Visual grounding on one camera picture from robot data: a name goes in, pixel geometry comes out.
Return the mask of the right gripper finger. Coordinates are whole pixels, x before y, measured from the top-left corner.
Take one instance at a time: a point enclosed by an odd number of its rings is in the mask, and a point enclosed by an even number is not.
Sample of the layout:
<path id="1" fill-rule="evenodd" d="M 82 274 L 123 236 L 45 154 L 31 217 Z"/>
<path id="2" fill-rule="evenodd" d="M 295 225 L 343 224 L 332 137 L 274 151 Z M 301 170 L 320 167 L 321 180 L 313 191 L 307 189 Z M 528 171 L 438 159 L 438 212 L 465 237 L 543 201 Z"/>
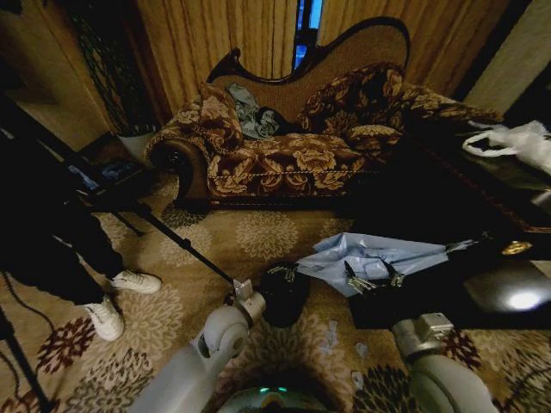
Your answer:
<path id="1" fill-rule="evenodd" d="M 363 295 L 367 292 L 375 290 L 375 284 L 369 280 L 364 280 L 356 275 L 353 268 L 348 262 L 344 262 L 346 284 L 353 288 L 357 293 Z"/>
<path id="2" fill-rule="evenodd" d="M 400 288 L 403 285 L 404 278 L 406 277 L 400 271 L 398 271 L 391 263 L 382 260 L 389 278 L 389 286 Z"/>

